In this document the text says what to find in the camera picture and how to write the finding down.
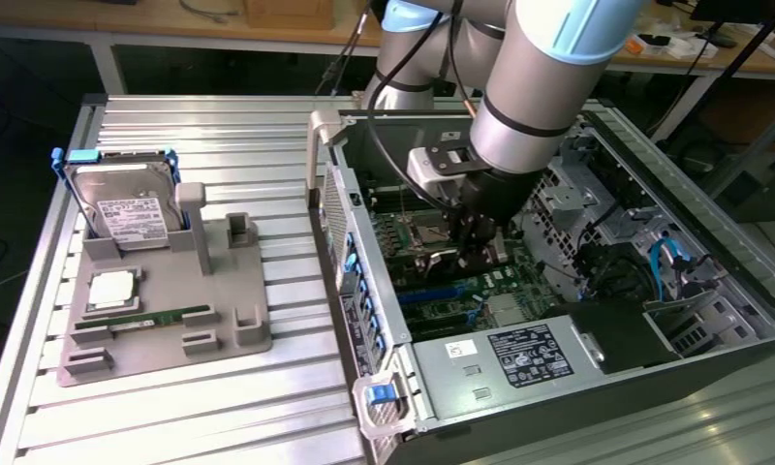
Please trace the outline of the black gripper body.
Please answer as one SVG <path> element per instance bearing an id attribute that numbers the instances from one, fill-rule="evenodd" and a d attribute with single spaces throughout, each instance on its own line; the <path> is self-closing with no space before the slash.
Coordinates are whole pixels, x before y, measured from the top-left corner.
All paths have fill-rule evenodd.
<path id="1" fill-rule="evenodd" d="M 500 170 L 469 172 L 460 188 L 461 210 L 505 227 L 521 210 L 543 175 L 543 170 L 523 174 Z"/>

